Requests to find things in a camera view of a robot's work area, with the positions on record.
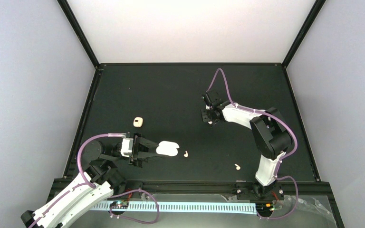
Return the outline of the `white earbuds charging case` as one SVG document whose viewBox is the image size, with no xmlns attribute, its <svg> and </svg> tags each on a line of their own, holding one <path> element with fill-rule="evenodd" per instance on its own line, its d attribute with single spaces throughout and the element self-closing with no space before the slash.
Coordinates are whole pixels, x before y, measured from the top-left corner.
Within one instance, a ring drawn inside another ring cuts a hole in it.
<svg viewBox="0 0 365 228">
<path fill-rule="evenodd" d="M 179 144 L 170 141 L 161 141 L 158 143 L 156 153 L 159 155 L 165 155 L 169 157 L 176 156 L 178 154 Z"/>
</svg>

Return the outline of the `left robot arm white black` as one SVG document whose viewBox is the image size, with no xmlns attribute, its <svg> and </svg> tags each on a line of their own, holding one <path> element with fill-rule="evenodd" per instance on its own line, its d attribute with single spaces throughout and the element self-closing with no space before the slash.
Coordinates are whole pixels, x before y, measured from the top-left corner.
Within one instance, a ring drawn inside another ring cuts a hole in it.
<svg viewBox="0 0 365 228">
<path fill-rule="evenodd" d="M 105 133 L 92 136 L 77 153 L 78 175 L 41 208 L 21 215 L 28 228 L 68 228 L 79 217 L 106 199 L 129 196 L 142 189 L 127 190 L 126 179 L 116 162 L 128 159 L 133 166 L 152 157 L 173 157 L 180 146 L 175 142 L 155 143 L 135 133 Z"/>
</svg>

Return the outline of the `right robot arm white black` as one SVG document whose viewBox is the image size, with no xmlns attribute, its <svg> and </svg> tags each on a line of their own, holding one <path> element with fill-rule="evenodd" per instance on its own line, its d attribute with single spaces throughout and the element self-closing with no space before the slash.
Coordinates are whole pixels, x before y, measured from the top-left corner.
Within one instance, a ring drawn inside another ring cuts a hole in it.
<svg viewBox="0 0 365 228">
<path fill-rule="evenodd" d="M 238 103 L 223 101 L 216 91 L 202 95 L 205 108 L 201 110 L 202 120 L 210 125 L 230 122 L 247 127 L 252 131 L 260 152 L 260 162 L 252 185 L 252 194 L 258 199 L 266 198 L 278 179 L 282 160 L 289 149 L 297 147 L 293 131 L 282 120 L 276 108 L 268 110 L 251 109 Z"/>
</svg>

